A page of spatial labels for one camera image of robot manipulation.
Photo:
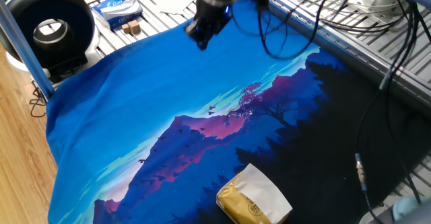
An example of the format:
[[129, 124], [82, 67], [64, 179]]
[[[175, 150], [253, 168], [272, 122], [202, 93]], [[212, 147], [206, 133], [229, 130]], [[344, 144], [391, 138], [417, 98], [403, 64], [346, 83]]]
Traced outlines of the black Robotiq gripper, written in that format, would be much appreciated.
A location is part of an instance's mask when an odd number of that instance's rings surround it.
[[184, 28], [200, 50], [205, 50], [209, 41], [217, 36], [231, 20], [230, 6], [210, 5], [203, 0], [196, 0], [197, 11], [194, 20]]

